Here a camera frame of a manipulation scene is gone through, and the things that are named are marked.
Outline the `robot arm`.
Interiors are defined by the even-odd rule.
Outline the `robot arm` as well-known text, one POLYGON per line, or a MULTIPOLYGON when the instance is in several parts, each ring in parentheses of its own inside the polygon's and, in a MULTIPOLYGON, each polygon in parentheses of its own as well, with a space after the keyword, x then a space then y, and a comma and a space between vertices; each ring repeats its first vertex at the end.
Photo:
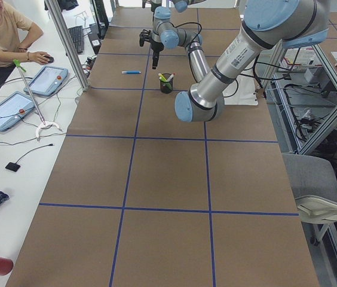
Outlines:
POLYGON ((177 118, 184 122, 217 118, 224 107, 223 91, 261 51, 278 42, 285 49, 323 42, 330 6, 330 1, 247 1, 237 37, 200 82, 177 94, 177 118))
POLYGON ((152 29, 141 31, 139 45, 142 47, 146 42, 150 44, 153 51, 152 68, 157 68, 163 50, 182 47, 186 51, 194 80, 200 82, 210 70, 201 46, 203 41, 200 34, 201 25, 194 23, 198 26, 196 31, 184 29, 183 25, 176 26, 171 22, 171 9, 163 7, 161 1, 142 1, 143 8, 146 4, 151 6, 153 12, 152 29))

